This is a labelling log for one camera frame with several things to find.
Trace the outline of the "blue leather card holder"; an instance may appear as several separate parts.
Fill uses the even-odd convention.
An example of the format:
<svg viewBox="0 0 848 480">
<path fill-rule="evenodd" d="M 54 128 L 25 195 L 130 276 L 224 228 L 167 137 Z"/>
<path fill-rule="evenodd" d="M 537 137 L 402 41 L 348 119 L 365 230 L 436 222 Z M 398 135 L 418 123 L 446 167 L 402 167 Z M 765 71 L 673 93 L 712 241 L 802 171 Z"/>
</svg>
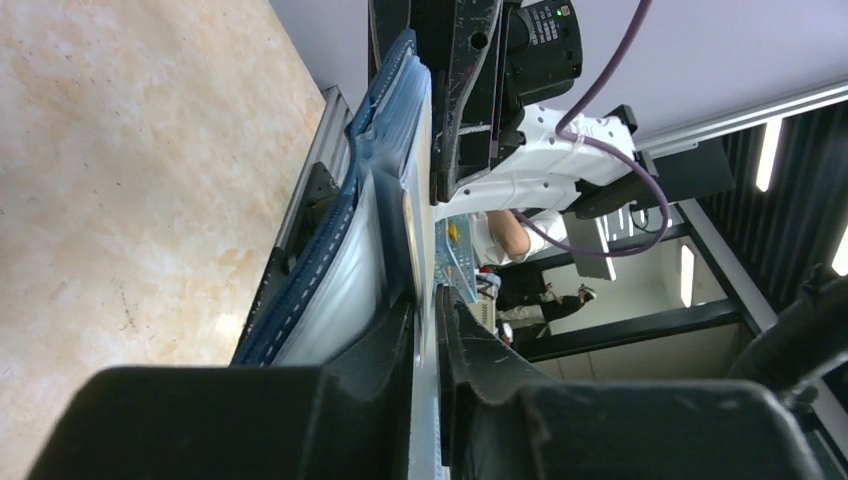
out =
<svg viewBox="0 0 848 480">
<path fill-rule="evenodd" d="M 418 302 L 403 196 L 429 94 L 405 29 L 348 127 L 339 190 L 235 350 L 250 478 L 407 475 Z"/>
</svg>

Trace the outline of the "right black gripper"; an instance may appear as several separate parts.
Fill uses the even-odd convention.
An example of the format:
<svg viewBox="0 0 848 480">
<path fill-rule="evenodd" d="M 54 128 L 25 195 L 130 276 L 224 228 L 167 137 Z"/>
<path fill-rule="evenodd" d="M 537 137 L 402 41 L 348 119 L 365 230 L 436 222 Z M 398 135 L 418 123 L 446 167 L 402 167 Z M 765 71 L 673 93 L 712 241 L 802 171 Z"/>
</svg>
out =
<svg viewBox="0 0 848 480">
<path fill-rule="evenodd" d="M 409 26 L 410 0 L 367 1 L 368 82 Z M 493 147 L 519 145 L 528 105 L 568 92 L 582 73 L 576 10 L 570 1 L 452 1 L 434 71 L 430 202 L 448 202 L 459 183 L 460 128 L 491 50 L 498 51 Z M 500 27 L 499 43 L 496 31 Z"/>
</svg>

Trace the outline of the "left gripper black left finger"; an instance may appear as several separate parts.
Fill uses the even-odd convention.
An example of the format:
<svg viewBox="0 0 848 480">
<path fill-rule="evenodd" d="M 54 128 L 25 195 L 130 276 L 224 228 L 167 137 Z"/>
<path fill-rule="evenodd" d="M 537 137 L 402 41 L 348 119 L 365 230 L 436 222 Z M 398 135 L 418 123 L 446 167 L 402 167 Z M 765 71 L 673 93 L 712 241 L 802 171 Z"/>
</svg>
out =
<svg viewBox="0 0 848 480">
<path fill-rule="evenodd" d="M 320 366 L 120 367 L 75 394 L 33 479 L 403 479 L 414 304 Z"/>
</svg>

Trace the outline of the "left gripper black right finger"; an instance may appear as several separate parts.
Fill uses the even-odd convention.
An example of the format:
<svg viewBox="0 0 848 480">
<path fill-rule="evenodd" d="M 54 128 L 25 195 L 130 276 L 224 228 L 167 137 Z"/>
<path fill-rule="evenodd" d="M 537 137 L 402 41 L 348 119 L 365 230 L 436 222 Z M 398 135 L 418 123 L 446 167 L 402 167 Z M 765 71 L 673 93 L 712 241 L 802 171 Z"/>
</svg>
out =
<svg viewBox="0 0 848 480">
<path fill-rule="evenodd" d="M 537 370 L 452 287 L 434 298 L 455 479 L 819 479 L 799 425 L 746 381 L 576 382 Z"/>
</svg>

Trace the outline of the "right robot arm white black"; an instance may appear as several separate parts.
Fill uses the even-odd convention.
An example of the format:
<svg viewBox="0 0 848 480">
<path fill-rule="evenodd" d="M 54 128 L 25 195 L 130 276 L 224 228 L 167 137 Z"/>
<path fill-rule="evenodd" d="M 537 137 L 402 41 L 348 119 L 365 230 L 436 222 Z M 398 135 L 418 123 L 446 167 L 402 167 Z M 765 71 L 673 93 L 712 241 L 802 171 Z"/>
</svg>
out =
<svg viewBox="0 0 848 480">
<path fill-rule="evenodd" d="M 431 219 L 509 209 L 593 219 L 734 185 L 719 141 L 659 157 L 635 146 L 627 105 L 599 118 L 544 107 L 582 72 L 569 1 L 372 1 L 368 14 L 373 70 L 409 47 L 427 71 L 431 147 L 407 201 Z"/>
</svg>

